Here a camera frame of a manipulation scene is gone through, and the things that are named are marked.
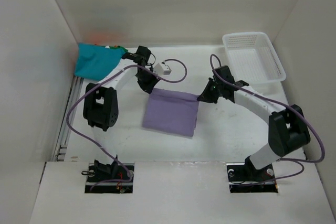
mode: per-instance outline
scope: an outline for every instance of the gray wall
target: gray wall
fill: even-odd
[[[221,44],[264,31],[274,40],[297,0],[57,0],[78,41],[98,44]]]
[[[334,214],[335,44],[336,0],[299,0],[275,40],[276,51],[287,73],[284,83],[286,95],[291,103],[297,103],[303,108],[305,116],[324,141],[327,155],[325,161],[318,165],[318,169]],[[320,156],[315,139],[308,146],[307,153],[311,158]]]
[[[76,44],[54,0],[0,0],[0,223],[29,223],[72,80]]]

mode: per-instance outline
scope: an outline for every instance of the perforated basket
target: perforated basket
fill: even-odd
[[[235,80],[250,84],[283,81],[286,73],[265,33],[235,33],[223,36],[226,56]]]

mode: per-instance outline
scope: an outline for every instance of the folded cloth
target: folded cloth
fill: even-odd
[[[83,43],[79,43],[78,48],[75,76],[94,81],[104,79],[127,52],[123,47],[105,48]]]
[[[197,112],[197,95],[153,89],[148,99],[142,126],[183,136],[193,136]]]

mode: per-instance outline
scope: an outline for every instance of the purple cloth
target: purple cloth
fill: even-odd
[[[197,95],[153,89],[148,99],[142,127],[193,136],[197,112]]]

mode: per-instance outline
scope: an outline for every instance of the teal cloth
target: teal cloth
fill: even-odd
[[[75,76],[94,81],[104,79],[126,52],[122,47],[105,48],[83,43],[79,43],[78,48]]]

